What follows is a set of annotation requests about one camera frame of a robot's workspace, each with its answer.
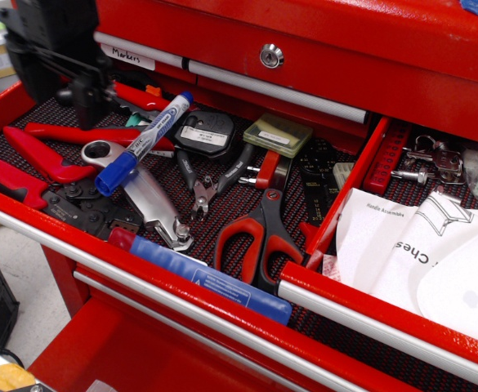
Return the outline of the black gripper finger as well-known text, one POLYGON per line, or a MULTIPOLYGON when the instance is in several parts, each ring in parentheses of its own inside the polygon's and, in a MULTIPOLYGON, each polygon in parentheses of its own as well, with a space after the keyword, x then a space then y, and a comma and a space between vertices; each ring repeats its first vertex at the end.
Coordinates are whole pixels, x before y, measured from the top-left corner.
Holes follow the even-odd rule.
POLYGON ((70 84, 72 101, 82 130, 92 129, 110 110, 105 87, 89 73, 79 74, 70 84))
POLYGON ((11 64, 25 90, 36 103, 52 98, 59 89, 59 76, 43 65, 35 54, 7 48, 11 64))

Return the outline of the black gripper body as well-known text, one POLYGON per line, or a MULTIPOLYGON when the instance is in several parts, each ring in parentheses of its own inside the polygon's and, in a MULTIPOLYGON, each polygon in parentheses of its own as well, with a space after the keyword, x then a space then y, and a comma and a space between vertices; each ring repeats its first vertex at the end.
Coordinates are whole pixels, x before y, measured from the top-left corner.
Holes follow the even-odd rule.
POLYGON ((94 1, 15 1, 0 9, 11 63, 21 78, 82 72, 103 78, 110 60, 94 39, 99 16, 94 1))

